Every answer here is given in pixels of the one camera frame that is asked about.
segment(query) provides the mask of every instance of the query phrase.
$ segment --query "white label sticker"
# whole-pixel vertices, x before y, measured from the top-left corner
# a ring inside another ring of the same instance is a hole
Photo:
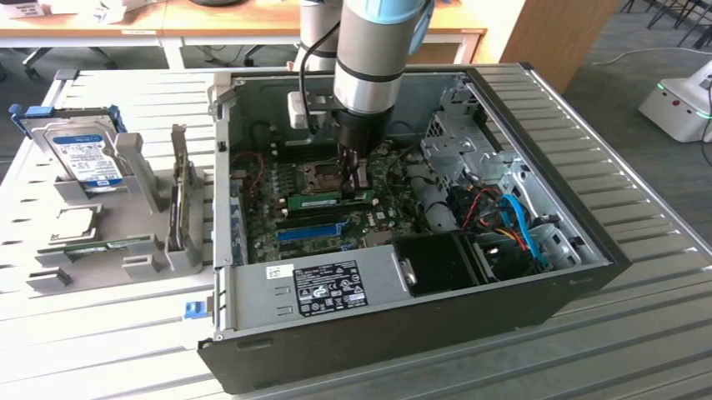
[[[292,272],[294,264],[271,265],[267,267],[267,279],[290,277]]]
[[[123,30],[121,34],[124,34],[124,35],[155,35],[156,31],[129,31],[129,30]]]
[[[121,182],[116,162],[103,153],[105,144],[100,135],[61,136],[52,142],[79,182],[97,188]]]

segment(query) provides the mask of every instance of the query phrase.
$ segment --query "yellow wire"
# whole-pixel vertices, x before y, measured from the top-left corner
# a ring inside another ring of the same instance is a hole
[[[511,235],[511,233],[509,233],[509,232],[505,231],[503,229],[495,229],[495,231],[498,231],[503,236],[506,236],[506,237],[510,238],[511,240],[515,240],[515,237]]]

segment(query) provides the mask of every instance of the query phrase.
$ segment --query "white robot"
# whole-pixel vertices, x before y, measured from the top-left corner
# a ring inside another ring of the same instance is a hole
[[[638,108],[678,142],[712,140],[710,83],[712,61],[689,78],[662,79]]]

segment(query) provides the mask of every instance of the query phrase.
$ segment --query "expansion slot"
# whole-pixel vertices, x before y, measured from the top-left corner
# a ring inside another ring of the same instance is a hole
[[[323,225],[320,227],[302,227],[290,229],[276,233],[276,240],[286,242],[288,240],[303,240],[311,238],[324,238],[332,236],[342,236],[343,227],[348,224],[348,220],[335,223],[334,225]]]

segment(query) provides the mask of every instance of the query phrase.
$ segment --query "wire bundle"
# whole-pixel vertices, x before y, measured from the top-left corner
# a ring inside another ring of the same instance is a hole
[[[523,251],[530,251],[531,257],[542,265],[547,264],[538,245],[529,234],[529,212],[511,194],[502,194],[495,187],[481,187],[469,207],[462,229],[490,230],[515,241]]]

